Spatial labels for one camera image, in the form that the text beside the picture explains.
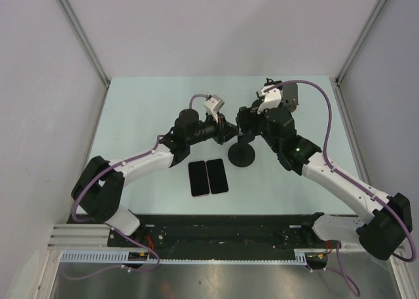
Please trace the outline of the white phone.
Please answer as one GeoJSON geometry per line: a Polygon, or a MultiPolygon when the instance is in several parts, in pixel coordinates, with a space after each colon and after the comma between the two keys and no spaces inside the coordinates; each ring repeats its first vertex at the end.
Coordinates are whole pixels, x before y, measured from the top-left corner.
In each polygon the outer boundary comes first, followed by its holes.
{"type": "Polygon", "coordinates": [[[212,194],[228,192],[228,181],[225,166],[221,158],[206,162],[209,187],[212,194]]]}

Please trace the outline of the pink phone black screen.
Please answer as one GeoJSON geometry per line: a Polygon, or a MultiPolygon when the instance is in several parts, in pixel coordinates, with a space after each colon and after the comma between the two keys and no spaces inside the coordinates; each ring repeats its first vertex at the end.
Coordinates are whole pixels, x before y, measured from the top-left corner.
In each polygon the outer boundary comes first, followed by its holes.
{"type": "Polygon", "coordinates": [[[192,197],[197,198],[208,195],[210,186],[205,161],[190,162],[188,171],[192,197]]]}

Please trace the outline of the black tripod phone stand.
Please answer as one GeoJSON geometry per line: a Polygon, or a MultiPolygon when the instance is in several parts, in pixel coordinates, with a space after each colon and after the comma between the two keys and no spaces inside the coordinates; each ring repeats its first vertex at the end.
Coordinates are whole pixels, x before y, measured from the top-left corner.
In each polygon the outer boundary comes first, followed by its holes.
{"type": "Polygon", "coordinates": [[[264,83],[264,86],[275,86],[280,83],[282,83],[281,80],[273,80],[273,79],[267,78],[266,82],[264,83]]]}

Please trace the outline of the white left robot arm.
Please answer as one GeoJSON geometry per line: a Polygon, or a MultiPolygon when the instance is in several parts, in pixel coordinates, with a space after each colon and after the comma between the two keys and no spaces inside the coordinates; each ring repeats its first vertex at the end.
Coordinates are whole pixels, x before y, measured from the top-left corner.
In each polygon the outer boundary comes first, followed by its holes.
{"type": "Polygon", "coordinates": [[[120,160],[92,158],[71,192],[74,207],[83,209],[86,221],[106,224],[121,232],[127,244],[138,246],[145,238],[145,231],[140,227],[140,220],[120,202],[124,187],[181,163],[197,143],[212,139],[223,145],[237,134],[237,126],[221,113],[200,120],[197,111],[184,109],[169,132],[158,135],[151,150],[120,160]]]}

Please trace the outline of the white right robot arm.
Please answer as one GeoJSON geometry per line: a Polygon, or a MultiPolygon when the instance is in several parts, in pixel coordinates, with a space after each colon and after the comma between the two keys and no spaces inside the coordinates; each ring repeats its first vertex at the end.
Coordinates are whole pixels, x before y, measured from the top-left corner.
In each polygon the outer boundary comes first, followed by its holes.
{"type": "Polygon", "coordinates": [[[286,170],[319,184],[355,213],[355,217],[318,214],[302,231],[307,246],[318,247],[325,240],[356,243],[375,258],[387,260],[405,240],[414,243],[409,199],[400,193],[390,196],[341,171],[325,150],[297,134],[287,109],[258,113],[254,107],[241,107],[236,122],[240,137],[260,135],[286,170]]]}

